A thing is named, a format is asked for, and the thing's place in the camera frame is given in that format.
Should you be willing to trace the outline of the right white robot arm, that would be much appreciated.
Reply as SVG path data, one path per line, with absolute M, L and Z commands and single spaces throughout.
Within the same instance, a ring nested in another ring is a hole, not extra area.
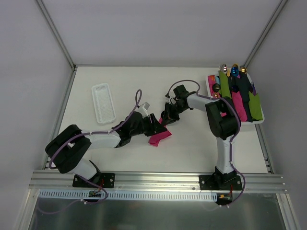
M 233 161 L 234 140 L 241 128 L 241 121 L 229 97 L 212 98 L 188 92 L 184 85 L 174 89 L 175 102 L 165 104 L 161 113 L 162 124 L 169 125 L 179 120 L 179 115 L 190 109 L 206 113 L 209 127 L 217 139 L 218 158 L 213 177 L 219 189 L 226 189 L 237 176 Z

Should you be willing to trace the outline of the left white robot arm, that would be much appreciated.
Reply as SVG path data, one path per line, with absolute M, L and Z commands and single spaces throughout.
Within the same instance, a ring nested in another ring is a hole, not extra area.
M 129 144 L 132 137 L 151 137 L 167 131 L 154 116 L 131 113 L 110 131 L 83 132 L 77 125 L 70 125 L 55 137 L 45 148 L 50 157 L 49 168 L 60 173 L 73 173 L 90 187 L 100 183 L 100 170 L 90 160 L 84 158 L 89 149 L 121 148 Z

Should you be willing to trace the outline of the magenta paper napkin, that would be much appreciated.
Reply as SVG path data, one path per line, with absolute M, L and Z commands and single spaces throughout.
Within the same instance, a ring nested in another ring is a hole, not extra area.
M 170 137 L 171 135 L 172 135 L 172 133 L 167 129 L 165 132 L 151 136 L 148 143 L 151 146 L 158 147 L 161 140 L 164 140 L 164 139 Z

